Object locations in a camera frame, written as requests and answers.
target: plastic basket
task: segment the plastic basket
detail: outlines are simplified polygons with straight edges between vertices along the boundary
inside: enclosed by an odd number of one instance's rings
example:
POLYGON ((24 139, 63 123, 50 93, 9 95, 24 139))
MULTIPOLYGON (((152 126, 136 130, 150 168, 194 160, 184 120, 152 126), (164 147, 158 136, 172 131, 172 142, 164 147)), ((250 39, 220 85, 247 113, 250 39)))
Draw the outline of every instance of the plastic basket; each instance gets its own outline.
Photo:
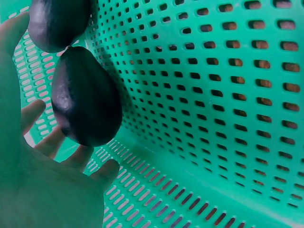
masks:
MULTIPOLYGON (((29 0, 1 1, 4 21, 29 0)), ((302 0, 94 0, 89 48, 124 104, 117 137, 86 173, 122 167, 105 194, 104 227, 304 227, 302 0)), ((26 33, 14 60, 22 106, 47 110, 60 53, 26 33)), ((57 160, 75 149, 64 143, 57 160)))

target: dark avocado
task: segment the dark avocado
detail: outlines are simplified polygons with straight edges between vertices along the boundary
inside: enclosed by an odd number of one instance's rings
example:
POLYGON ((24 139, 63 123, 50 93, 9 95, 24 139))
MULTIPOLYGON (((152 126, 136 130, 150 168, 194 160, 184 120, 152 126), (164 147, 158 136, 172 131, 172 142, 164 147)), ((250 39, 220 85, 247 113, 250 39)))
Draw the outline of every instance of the dark avocado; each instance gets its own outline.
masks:
POLYGON ((106 144, 122 123, 118 89, 84 47, 69 47, 60 57, 52 82, 52 105, 62 132, 81 145, 106 144))
POLYGON ((33 0, 29 36, 45 52, 62 51, 85 32, 90 12, 90 0, 33 0))

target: hand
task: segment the hand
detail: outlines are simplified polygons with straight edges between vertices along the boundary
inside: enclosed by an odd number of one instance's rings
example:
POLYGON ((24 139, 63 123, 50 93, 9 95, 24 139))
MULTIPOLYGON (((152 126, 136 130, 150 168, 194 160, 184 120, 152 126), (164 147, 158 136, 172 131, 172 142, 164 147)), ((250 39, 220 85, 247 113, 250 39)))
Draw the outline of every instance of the hand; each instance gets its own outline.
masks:
POLYGON ((117 177, 118 163, 109 160, 88 177, 81 172, 93 148, 80 146, 57 163, 52 159, 65 138, 59 128, 35 148, 23 137, 46 107, 37 100, 20 112, 12 56, 28 22, 24 13, 0 26, 0 227, 100 228, 103 193, 117 177))

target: green plastic basket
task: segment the green plastic basket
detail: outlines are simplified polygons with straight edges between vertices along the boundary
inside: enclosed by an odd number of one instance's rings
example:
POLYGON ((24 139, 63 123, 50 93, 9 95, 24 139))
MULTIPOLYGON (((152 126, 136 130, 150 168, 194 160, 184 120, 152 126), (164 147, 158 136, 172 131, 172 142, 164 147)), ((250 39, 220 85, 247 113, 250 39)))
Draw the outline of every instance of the green plastic basket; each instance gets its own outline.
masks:
MULTIPOLYGON (((29 0, 0 3, 0 20, 29 0)), ((123 126, 86 173, 117 159, 104 227, 304 227, 302 0, 94 0, 87 47, 115 78, 123 126)), ((60 53, 25 34, 22 106, 47 110, 60 53)), ((77 147, 66 140, 57 160, 77 147)))

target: finger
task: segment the finger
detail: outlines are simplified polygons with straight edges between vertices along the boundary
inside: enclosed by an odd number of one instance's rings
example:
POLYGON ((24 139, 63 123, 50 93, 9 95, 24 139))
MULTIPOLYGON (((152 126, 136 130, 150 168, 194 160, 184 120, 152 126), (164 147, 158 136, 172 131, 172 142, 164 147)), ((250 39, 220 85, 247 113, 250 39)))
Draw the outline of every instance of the finger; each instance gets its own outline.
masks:
POLYGON ((63 165, 77 169, 83 172, 88 164, 92 154, 94 152, 94 148, 87 147, 87 146, 79 146, 76 152, 66 159, 65 161, 61 162, 63 165))
POLYGON ((0 26, 0 51, 13 56, 15 48, 29 25, 29 13, 5 21, 0 26))
POLYGON ((35 149, 45 156, 54 159, 65 138, 66 136, 62 133, 60 127, 57 126, 47 137, 35 146, 35 149))
POLYGON ((105 192, 117 178, 119 172, 119 164, 115 160, 108 160, 98 171, 90 177, 97 181, 105 192))
POLYGON ((42 115, 46 103, 36 100, 21 110, 21 132, 25 135, 34 125, 35 121, 42 115))

